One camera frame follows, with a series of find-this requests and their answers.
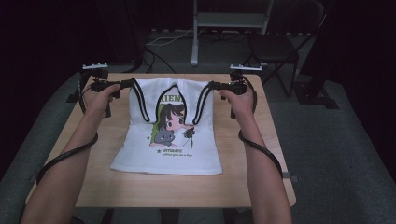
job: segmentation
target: dark background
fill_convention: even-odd
[[[323,0],[330,12],[302,73],[343,84],[395,179],[396,7],[392,1],[331,2]],[[270,26],[290,3],[276,1]],[[199,4],[202,11],[264,12],[265,6],[252,0]],[[136,63],[151,29],[191,27],[192,1],[2,1],[1,177],[44,104],[84,63]]]

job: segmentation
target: gray carpet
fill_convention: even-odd
[[[154,33],[152,38],[181,33]],[[179,39],[161,47],[149,47],[178,73],[229,73],[231,63],[249,55],[243,36],[213,41],[202,35],[199,64],[191,67],[191,39]],[[296,44],[301,37],[293,39]],[[302,59],[309,51],[301,51]],[[152,55],[145,53],[146,63]],[[142,65],[136,73],[145,73]],[[127,67],[110,67],[113,72]],[[262,77],[272,70],[269,66]],[[158,57],[152,73],[172,73]],[[287,77],[290,67],[281,73]],[[16,159],[0,183],[0,223],[18,223],[35,174],[44,164],[73,107],[65,103],[74,91],[78,76],[72,76],[52,96],[29,132]],[[310,77],[299,75],[299,80]],[[297,203],[291,208],[294,223],[396,223],[396,186],[357,119],[343,87],[327,81],[325,90],[339,110],[323,105],[300,105],[295,95],[288,98],[278,80],[264,86],[277,134],[291,174]],[[100,223],[105,209],[79,208],[76,214],[86,223]]]

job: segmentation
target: hand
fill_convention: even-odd
[[[236,95],[226,90],[221,90],[219,93],[228,99],[237,118],[253,115],[253,91],[251,88],[247,88],[247,92],[242,95]]]
[[[86,90],[83,95],[86,106],[85,113],[100,112],[104,115],[108,102],[113,101],[111,93],[118,91],[119,89],[120,85],[115,84],[105,88],[100,92],[91,91],[91,89]]]

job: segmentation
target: black strap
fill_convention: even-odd
[[[280,177],[283,177],[283,174],[282,174],[282,167],[280,167],[279,161],[278,161],[277,158],[274,156],[274,154],[272,154],[272,152],[271,152],[270,150],[268,150],[268,148],[263,147],[263,146],[260,146],[259,144],[255,143],[255,142],[252,142],[252,141],[250,141],[250,140],[248,140],[248,139],[246,139],[246,138],[242,135],[242,132],[241,132],[241,131],[239,131],[238,137],[239,137],[239,139],[240,139],[242,142],[244,142],[245,144],[247,144],[247,145],[249,145],[249,146],[251,146],[251,147],[254,147],[254,148],[258,149],[260,152],[264,153],[267,157],[269,157],[269,158],[271,159],[271,161],[275,164],[277,170],[279,171]]]
[[[201,120],[202,112],[204,111],[204,107],[205,107],[206,98],[209,95],[209,93],[213,91],[212,89],[209,88],[209,86],[210,86],[210,84],[208,83],[202,89],[202,91],[198,97],[197,110],[195,112],[195,117],[192,120],[192,124],[194,124],[194,125],[197,124]]]
[[[139,83],[137,82],[136,79],[133,78],[134,84],[132,85],[132,90],[134,90],[134,93],[136,94],[137,101],[139,102],[139,107],[140,107],[140,112],[142,113],[142,117],[146,122],[149,122],[149,114],[146,109],[146,101],[145,101],[145,96],[142,92],[142,89],[140,88]]]
[[[84,146],[81,147],[77,147],[73,150],[67,151],[59,156],[57,156],[56,158],[52,159],[51,161],[49,161],[38,173],[37,179],[36,179],[36,183],[38,185],[38,183],[41,181],[41,179],[43,178],[44,174],[52,167],[54,166],[56,163],[65,160],[75,154],[78,154],[79,152],[90,148],[91,146],[93,146],[98,140],[98,133],[95,134],[95,137],[91,140],[91,142],[89,142],[88,144],[85,144]]]

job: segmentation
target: wooden table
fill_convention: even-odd
[[[202,74],[110,74],[108,80],[129,78],[171,77],[194,80],[229,82],[229,75]],[[283,172],[283,158],[276,129],[259,77],[247,75],[258,92],[255,117],[264,141],[278,158]],[[99,140],[92,147],[88,171],[78,198],[78,207],[250,207],[243,143],[238,139],[239,126],[230,118],[227,101],[214,97],[214,129],[223,174],[221,175],[147,175],[110,170],[110,164],[124,142],[128,124],[129,90],[120,91],[121,98],[111,104],[112,117],[104,119]],[[49,160],[58,156],[82,118],[78,104],[59,136]],[[290,205],[296,202],[289,179],[283,180]]]

